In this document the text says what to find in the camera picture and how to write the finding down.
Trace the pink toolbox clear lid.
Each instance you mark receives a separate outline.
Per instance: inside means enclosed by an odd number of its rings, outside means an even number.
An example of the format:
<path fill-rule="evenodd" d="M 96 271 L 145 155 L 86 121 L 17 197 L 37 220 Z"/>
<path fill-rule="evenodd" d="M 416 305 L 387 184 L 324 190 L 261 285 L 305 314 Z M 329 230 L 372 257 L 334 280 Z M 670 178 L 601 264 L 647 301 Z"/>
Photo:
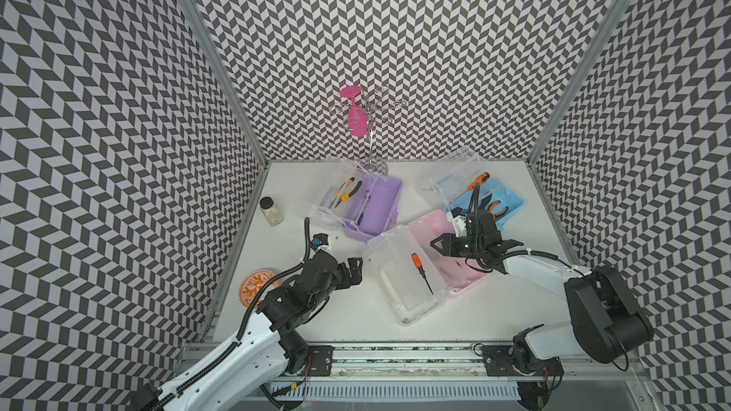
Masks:
<path fill-rule="evenodd" d="M 362 257 L 367 275 L 377 283 L 397 322 L 413 325 L 485 279 L 487 274 L 468 266 L 466 259 L 445 256 L 431 243 L 455 232 L 441 210 L 394 228 L 369 240 Z"/>

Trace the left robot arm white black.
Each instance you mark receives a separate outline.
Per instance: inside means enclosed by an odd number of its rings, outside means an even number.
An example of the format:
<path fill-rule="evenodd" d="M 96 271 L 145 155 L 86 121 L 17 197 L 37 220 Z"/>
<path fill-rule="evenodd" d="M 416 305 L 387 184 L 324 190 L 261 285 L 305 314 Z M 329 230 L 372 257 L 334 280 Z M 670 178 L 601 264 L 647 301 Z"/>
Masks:
<path fill-rule="evenodd" d="M 335 290 L 363 281 L 363 259 L 340 263 L 323 249 L 267 281 L 239 329 L 187 371 L 131 393 L 129 410 L 228 410 L 255 389 L 308 364 L 308 343 L 297 328 Z"/>

